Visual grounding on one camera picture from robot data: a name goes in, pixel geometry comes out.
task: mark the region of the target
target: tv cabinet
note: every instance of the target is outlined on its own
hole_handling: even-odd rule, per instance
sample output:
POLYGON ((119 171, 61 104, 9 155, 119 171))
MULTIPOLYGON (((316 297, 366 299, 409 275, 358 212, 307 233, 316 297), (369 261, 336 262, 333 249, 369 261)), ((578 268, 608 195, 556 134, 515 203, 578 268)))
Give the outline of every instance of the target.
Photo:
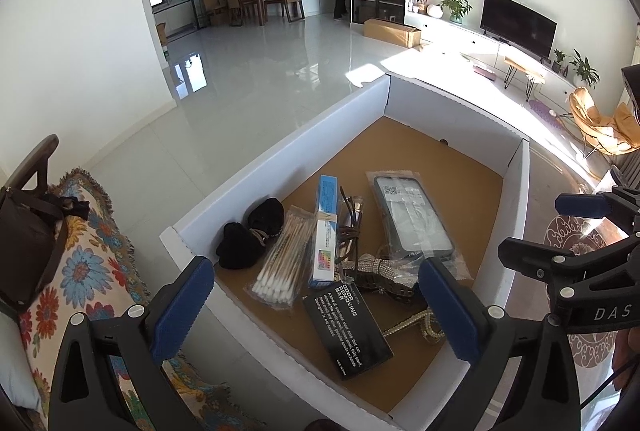
MULTIPOLYGON (((404 24, 419 28, 422 31, 421 37, 423 41, 460 52, 474 61, 488 66, 502 80, 504 80, 509 71, 509 65, 504 62, 504 58, 507 57, 519 62, 522 66, 539 73, 545 79, 545 84, 537 84, 535 86, 533 96, 553 110, 569 111, 568 98, 569 94, 575 90, 575 86, 562 75, 551 71, 551 68, 524 53, 516 46, 501 43, 484 35, 479 30, 409 11, 404 13, 404 24)), ((526 75, 522 72, 517 72, 512 86, 526 92, 526 75)))

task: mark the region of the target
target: brown cardboard bottom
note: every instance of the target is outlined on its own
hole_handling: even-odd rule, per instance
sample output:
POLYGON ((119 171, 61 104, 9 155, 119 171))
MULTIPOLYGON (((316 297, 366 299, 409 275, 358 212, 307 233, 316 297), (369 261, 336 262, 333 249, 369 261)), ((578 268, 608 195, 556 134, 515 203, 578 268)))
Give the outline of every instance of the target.
MULTIPOLYGON (((285 209, 297 205, 312 212, 318 176, 337 176, 345 194, 364 198, 359 248, 360 253, 375 255, 385 244, 385 232, 365 173, 385 170, 410 170, 420 174, 431 203, 465 257, 469 272, 475 276, 494 227, 502 178, 444 142, 387 117, 364 130, 282 203, 285 209)), ((303 307, 301 298, 308 292, 306 285, 291 311, 273 310, 244 291, 261 267, 262 260, 246 270, 216 267, 216 281, 244 305, 245 311, 296 348, 319 371, 385 413, 411 390, 440 350, 441 345, 429 345, 422 338, 418 327, 408 328, 387 339, 394 352, 392 359, 354 379, 342 381, 303 307)), ((470 286, 472 281, 463 284, 470 286)), ((383 331, 424 308, 419 303, 405 305, 380 293, 365 293, 364 298, 383 331)))

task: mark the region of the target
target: plastic bag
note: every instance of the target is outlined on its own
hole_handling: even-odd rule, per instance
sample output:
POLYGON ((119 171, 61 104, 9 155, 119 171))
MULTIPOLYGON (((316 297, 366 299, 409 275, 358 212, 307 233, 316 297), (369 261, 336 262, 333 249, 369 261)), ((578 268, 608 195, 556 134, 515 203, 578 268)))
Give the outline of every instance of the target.
POLYGON ((420 175, 381 171, 369 172, 367 178, 382 213, 396 283, 417 283, 420 263, 430 257, 438 258, 455 279, 471 279, 462 254, 424 191, 420 175))
POLYGON ((269 249, 262 269, 246 292, 274 309, 290 309, 300 293, 309 263, 309 243, 316 217, 299 207, 291 207, 285 216, 278 239, 269 249))

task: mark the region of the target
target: rug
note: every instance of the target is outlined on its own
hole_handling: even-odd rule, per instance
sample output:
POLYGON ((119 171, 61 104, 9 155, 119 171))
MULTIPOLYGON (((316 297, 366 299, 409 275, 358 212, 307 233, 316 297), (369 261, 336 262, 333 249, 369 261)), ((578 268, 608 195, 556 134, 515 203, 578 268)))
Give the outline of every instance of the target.
MULTIPOLYGON (((607 246, 604 238, 596 230, 589 230, 593 220, 556 216, 546 228, 545 245, 574 252, 575 255, 602 249, 607 246)), ((596 367, 608 356, 616 340, 616 332, 599 334, 568 335, 574 362, 582 367, 596 367)))
MULTIPOLYGON (((133 246, 113 220, 108 195, 90 174, 75 169, 50 190, 88 201, 90 213, 87 221, 66 218, 68 237, 58 270, 20 316, 20 334, 42 400, 40 411, 30 412, 37 429, 46 427, 51 381, 69 317, 82 311, 91 320, 113 318, 131 305, 146 305, 151 299, 136 269, 133 246)), ((111 364, 137 426, 143 431, 153 430, 124 361, 112 357, 111 364)), ((204 430, 262 429, 229 401, 228 386, 202 381, 182 356, 165 361, 162 368, 204 430)))

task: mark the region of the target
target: cable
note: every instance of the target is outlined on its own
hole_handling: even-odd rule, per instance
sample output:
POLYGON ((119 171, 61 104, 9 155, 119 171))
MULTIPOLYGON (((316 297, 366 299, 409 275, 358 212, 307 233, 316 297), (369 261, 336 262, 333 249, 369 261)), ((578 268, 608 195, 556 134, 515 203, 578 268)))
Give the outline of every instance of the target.
POLYGON ((584 409, 585 407, 587 407, 591 403, 591 401, 594 398, 596 398, 600 394, 600 392, 609 385, 610 382, 613 382, 620 374, 624 373, 630 367, 637 366, 638 362, 640 362, 640 354, 634 355, 633 357, 631 357, 631 359, 626 361, 625 364, 620 366, 616 371, 614 371, 611 375, 609 375, 607 380, 604 381, 600 385, 600 387, 598 389, 596 389, 596 391, 591 393, 582 404, 580 404, 580 409, 584 409))

